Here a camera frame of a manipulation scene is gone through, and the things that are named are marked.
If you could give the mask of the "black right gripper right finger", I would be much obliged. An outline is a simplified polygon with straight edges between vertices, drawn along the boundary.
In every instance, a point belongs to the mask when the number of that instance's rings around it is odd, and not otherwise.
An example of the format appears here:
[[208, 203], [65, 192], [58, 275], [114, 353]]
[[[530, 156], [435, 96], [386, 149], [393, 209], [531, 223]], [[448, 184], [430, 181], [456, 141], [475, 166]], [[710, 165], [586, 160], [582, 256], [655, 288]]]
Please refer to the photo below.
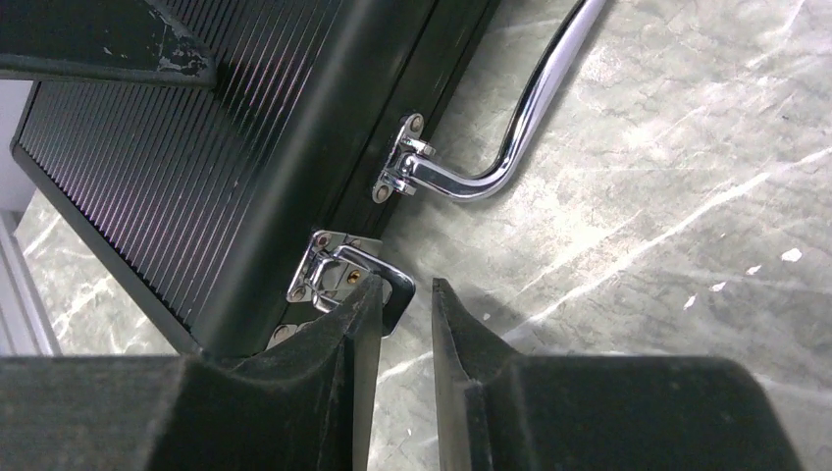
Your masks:
[[434, 279], [444, 470], [799, 470], [764, 389], [722, 357], [529, 355]]

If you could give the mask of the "black poker chip case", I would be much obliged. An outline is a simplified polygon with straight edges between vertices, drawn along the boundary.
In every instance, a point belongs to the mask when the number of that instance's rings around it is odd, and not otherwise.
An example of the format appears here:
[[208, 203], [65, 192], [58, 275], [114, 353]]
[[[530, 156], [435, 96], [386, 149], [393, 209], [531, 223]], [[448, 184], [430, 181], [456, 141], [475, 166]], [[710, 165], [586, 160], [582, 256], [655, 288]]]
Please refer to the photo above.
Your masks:
[[481, 174], [430, 137], [494, 1], [159, 1], [210, 88], [36, 81], [10, 150], [179, 351], [245, 357], [379, 270], [398, 197], [500, 191], [602, 9], [554, 32]]

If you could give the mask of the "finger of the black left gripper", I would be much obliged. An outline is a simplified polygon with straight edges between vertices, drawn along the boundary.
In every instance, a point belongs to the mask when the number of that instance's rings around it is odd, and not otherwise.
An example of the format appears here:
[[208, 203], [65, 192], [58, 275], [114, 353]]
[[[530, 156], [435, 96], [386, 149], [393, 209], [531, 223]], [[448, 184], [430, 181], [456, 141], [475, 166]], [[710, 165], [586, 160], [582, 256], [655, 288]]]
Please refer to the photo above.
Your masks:
[[159, 1], [4, 1], [1, 77], [210, 88], [216, 63]]

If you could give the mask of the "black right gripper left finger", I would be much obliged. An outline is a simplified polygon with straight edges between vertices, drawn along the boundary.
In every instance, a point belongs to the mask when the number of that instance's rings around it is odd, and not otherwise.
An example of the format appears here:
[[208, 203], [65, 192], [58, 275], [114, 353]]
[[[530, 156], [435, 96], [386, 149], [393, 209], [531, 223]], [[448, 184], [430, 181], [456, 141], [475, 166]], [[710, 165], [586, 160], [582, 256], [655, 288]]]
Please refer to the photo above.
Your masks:
[[7, 357], [5, 470], [363, 470], [383, 284], [247, 359]]

